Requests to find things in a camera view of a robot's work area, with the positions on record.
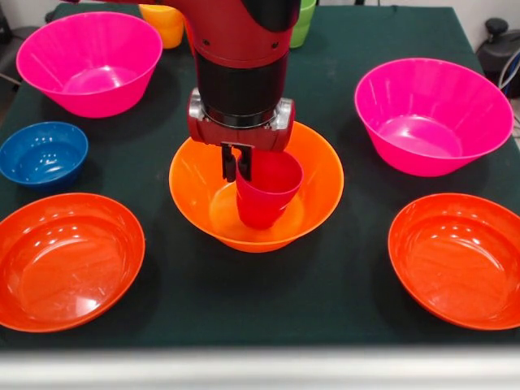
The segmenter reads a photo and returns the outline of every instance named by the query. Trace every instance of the red cup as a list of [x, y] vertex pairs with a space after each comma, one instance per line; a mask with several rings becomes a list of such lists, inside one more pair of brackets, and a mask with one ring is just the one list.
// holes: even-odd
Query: red cup
[[300, 163], [287, 152], [253, 150], [251, 181], [236, 169], [236, 206], [250, 228], [268, 229], [282, 216], [303, 181]]

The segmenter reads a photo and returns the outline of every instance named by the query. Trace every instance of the table surface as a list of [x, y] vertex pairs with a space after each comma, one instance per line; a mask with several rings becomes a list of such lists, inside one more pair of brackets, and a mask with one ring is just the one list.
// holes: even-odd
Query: table surface
[[[80, 11], [137, 14], [134, 6], [62, 5]], [[344, 196], [317, 231], [274, 253], [229, 249], [199, 232], [168, 189], [171, 159], [188, 136], [185, 106], [196, 84], [186, 42], [165, 51], [142, 101], [110, 119], [68, 114], [22, 86], [0, 141], [23, 126], [62, 120], [83, 128], [91, 147], [70, 191], [122, 202], [141, 221], [141, 273], [111, 310], [82, 327], [47, 335], [0, 328], [7, 349], [141, 348], [239, 345], [496, 344], [516, 330], [469, 331], [428, 314], [401, 287], [386, 241], [398, 210], [430, 193], [461, 192], [520, 213], [520, 154], [513, 140], [441, 178], [402, 174], [374, 151], [353, 105], [372, 67], [402, 57], [446, 59], [480, 70], [452, 9], [318, 7], [305, 45], [291, 53], [284, 96], [297, 120], [334, 146], [345, 172]], [[0, 179], [0, 218], [41, 195]]]

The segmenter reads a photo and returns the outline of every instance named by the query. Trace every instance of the plastic cup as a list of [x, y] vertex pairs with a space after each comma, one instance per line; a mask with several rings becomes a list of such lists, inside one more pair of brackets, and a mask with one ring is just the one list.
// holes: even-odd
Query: plastic cup
[[314, 9], [316, 9], [316, 0], [301, 0], [300, 16], [292, 29], [291, 49], [303, 46], [303, 43], [306, 41]]
[[162, 47], [173, 49], [182, 42], [184, 34], [184, 17], [171, 6], [151, 6], [140, 4], [139, 10], [143, 19], [161, 35]]
[[291, 154], [254, 150], [251, 181], [236, 169], [236, 206], [240, 220], [250, 228], [270, 228], [297, 194], [302, 181], [303, 169]]

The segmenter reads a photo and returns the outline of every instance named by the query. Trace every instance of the pink bowl rim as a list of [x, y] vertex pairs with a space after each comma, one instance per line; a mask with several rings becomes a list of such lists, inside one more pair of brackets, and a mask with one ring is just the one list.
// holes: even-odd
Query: pink bowl rim
[[[457, 69], [462, 69], [470, 74], [472, 74], [473, 76], [476, 76], [478, 77], [483, 83], [487, 83], [489, 85], [491, 85], [496, 93], [497, 93], [497, 98], [498, 96], [500, 95], [500, 99], [502, 100], [502, 102], [509, 108], [509, 112], [510, 112], [510, 118], [509, 118], [509, 131], [505, 134], [504, 136], [504, 139], [500, 142], [497, 142], [497, 144], [495, 146], [493, 146], [492, 148], [486, 150], [486, 151], [483, 151], [481, 153], [478, 153], [478, 154], [468, 154], [468, 155], [464, 155], [464, 156], [457, 156], [457, 157], [439, 157], [439, 156], [434, 156], [434, 155], [431, 155], [431, 154], [421, 154], [421, 153], [417, 153], [413, 150], [409, 150], [409, 149], [405, 149], [405, 148], [402, 148], [398, 145], [395, 145], [393, 144], [392, 142], [390, 142], [389, 140], [387, 140], [386, 138], [384, 138], [383, 136], [380, 136], [368, 123], [367, 121], [365, 120], [365, 117], [362, 115], [360, 109], [359, 109], [359, 105], [358, 105], [358, 99], [359, 99], [359, 89], [361, 88], [362, 84], [366, 81], [366, 79], [370, 78], [372, 76], [373, 73], [377, 72], [379, 69], [383, 68], [383, 67], [387, 67], [389, 65], [392, 65], [394, 63], [405, 63], [405, 62], [414, 62], [414, 61], [423, 61], [423, 62], [435, 62], [435, 63], [442, 63], [444, 65], [448, 65], [450, 67], [454, 67], [454, 68], [457, 68]], [[378, 65], [377, 67], [374, 67], [372, 68], [370, 71], [368, 71], [360, 80], [359, 82], [357, 83], [357, 87], [356, 87], [356, 90], [354, 92], [354, 105], [356, 106], [356, 111], [357, 111], [357, 114], [359, 115], [359, 117], [361, 118], [363, 124], [365, 125], [365, 128], [367, 129], [367, 131], [369, 131], [370, 133], [374, 134], [375, 136], [377, 136], [380, 140], [382, 141], [385, 141], [387, 142], [388, 144], [390, 145], [393, 145], [397, 148], [399, 148], [400, 150], [404, 150], [408, 153], [411, 153], [411, 154], [414, 154], [416, 156], [421, 156], [421, 157], [425, 157], [425, 158], [432, 158], [432, 159], [437, 159], [437, 160], [453, 160], [453, 161], [457, 161], [457, 160], [468, 160], [468, 159], [476, 159], [476, 158], [480, 158], [480, 157], [483, 157], [485, 156], [486, 154], [490, 154], [496, 150], [498, 150], [500, 147], [502, 147], [505, 142], [507, 142], [507, 140], [511, 137], [511, 135], [513, 134], [513, 128], [514, 128], [514, 112], [513, 112], [513, 107], [511, 106], [511, 104], [509, 103], [509, 100], [507, 99], [507, 97], [498, 89], [498, 87], [496, 87], [496, 85], [494, 85], [490, 80], [486, 79], [483, 75], [481, 75], [480, 73], [474, 71], [473, 69], [469, 69], [468, 67], [464, 67], [458, 63], [452, 63], [450, 61], [446, 61], [446, 60], [443, 60], [443, 59], [438, 59], [438, 58], [428, 58], [428, 57], [410, 57], [410, 58], [399, 58], [399, 59], [394, 59], [392, 61], [388, 61], [386, 63], [382, 63], [380, 65]]]
[[[120, 18], [127, 18], [127, 19], [134, 20], [136, 23], [144, 24], [151, 32], [153, 32], [153, 35], [155, 35], [155, 42], [156, 42], [156, 45], [157, 45], [157, 48], [158, 48], [158, 50], [157, 50], [157, 53], [158, 53], [157, 58], [154, 59], [154, 61], [149, 66], [149, 68], [146, 69], [146, 71], [141, 72], [139, 75], [137, 75], [136, 77], [134, 77], [130, 81], [127, 81], [127, 82], [125, 82], [125, 83], [123, 83], [123, 84], [121, 84], [121, 85], [119, 85], [119, 86], [117, 86], [115, 88], [100, 89], [100, 90], [95, 91], [95, 92], [65, 93], [65, 92], [61, 92], [61, 91], [53, 91], [51, 89], [42, 88], [42, 87], [34, 84], [32, 81], [30, 81], [25, 76], [25, 74], [20, 69], [20, 54], [24, 51], [24, 47], [31, 41], [31, 39], [33, 37], [35, 37], [36, 35], [40, 34], [41, 31], [45, 31], [47, 28], [52, 28], [52, 26], [54, 24], [64, 23], [64, 22], [67, 22], [68, 20], [75, 19], [75, 18], [91, 17], [93, 15], [109, 15], [109, 16], [120, 17]], [[141, 18], [139, 18], [137, 16], [134, 16], [134, 15], [125, 14], [123, 12], [87, 11], [87, 12], [81, 12], [79, 14], [64, 16], [63, 18], [54, 20], [54, 21], [50, 22], [49, 24], [47, 24], [47, 25], [45, 25], [43, 27], [40, 27], [37, 31], [35, 31], [33, 34], [31, 34], [24, 41], [24, 43], [22, 44], [22, 46], [18, 50], [18, 54], [16, 55], [16, 69], [18, 70], [18, 73], [22, 76], [22, 78], [24, 79], [24, 81], [27, 84], [31, 85], [35, 89], [38, 89], [39, 91], [42, 91], [43, 93], [48, 93], [48, 94], [52, 94], [52, 95], [59, 95], [59, 96], [90, 96], [90, 95], [95, 95], [95, 94], [98, 94], [98, 93], [105, 93], [105, 92], [108, 92], [108, 91], [113, 91], [113, 90], [116, 90], [116, 89], [120, 89], [120, 88], [123, 88], [126, 85], [130, 85], [131, 83], [135, 82], [136, 80], [139, 80], [141, 77], [143, 77], [144, 75], [147, 75], [149, 72], [151, 72], [151, 71], [153, 71], [155, 69], [155, 67], [157, 66], [157, 64], [159, 62], [159, 59], [161, 59], [162, 55], [163, 55], [163, 40], [161, 39], [161, 36], [160, 36], [159, 32], [155, 28], [153, 28], [151, 25], [146, 23], [143, 19], [141, 19]]]

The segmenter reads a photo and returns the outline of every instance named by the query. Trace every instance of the orange bowl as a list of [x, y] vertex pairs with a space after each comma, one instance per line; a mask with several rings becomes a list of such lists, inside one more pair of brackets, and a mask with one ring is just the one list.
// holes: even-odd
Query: orange bowl
[[462, 327], [520, 326], [520, 218], [486, 199], [423, 197], [394, 219], [392, 265], [427, 310]]
[[287, 149], [303, 167], [300, 191], [267, 230], [246, 227], [236, 209], [236, 186], [222, 179], [221, 149], [189, 138], [170, 167], [170, 191], [184, 217], [203, 232], [243, 252], [284, 247], [313, 231], [332, 214], [343, 193], [341, 161], [317, 132], [294, 123]]
[[141, 269], [145, 235], [126, 207], [91, 193], [30, 203], [0, 223], [0, 324], [56, 332], [95, 319]]

